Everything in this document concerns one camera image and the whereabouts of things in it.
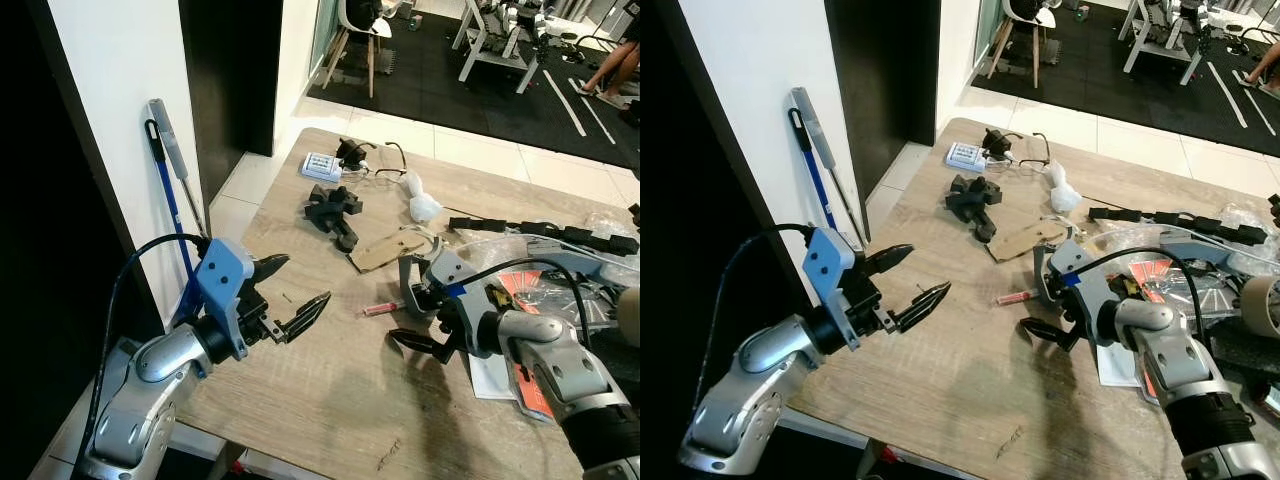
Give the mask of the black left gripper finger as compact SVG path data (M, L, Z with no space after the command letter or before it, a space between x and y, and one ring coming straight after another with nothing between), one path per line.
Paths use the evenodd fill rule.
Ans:
M278 344L288 344L306 333L321 316L332 300L332 292L317 294L305 302L294 312L294 317L285 324L275 323L273 339Z
M269 276L279 271L289 260L291 256L288 253L273 253L261 259L255 259L253 273L250 282L252 284L265 282Z
M905 257L913 251L913 244L893 244L874 252L861 259L861 273L868 276L887 273L905 260Z
M950 282L945 282L918 294L905 310L895 315L896 333L906 333L928 317L938 307L951 287Z

